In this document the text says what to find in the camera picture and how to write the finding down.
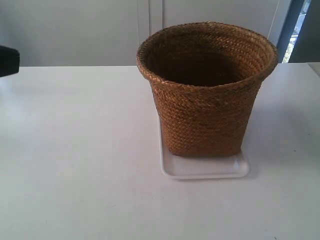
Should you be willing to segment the brown woven wicker basket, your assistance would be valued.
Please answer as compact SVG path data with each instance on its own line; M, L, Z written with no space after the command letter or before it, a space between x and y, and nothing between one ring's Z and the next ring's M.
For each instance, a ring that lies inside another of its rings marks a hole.
M182 157L237 154L259 89L277 63L265 36L214 21L163 28L136 53L162 139Z

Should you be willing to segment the white rectangular plastic tray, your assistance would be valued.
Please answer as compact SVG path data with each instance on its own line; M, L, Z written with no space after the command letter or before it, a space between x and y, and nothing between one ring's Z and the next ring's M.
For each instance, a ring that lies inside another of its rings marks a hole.
M235 179L245 177L250 172L250 163L243 151L228 157L182 157L169 151L160 121L158 121L158 135L160 168L170 179L177 181Z

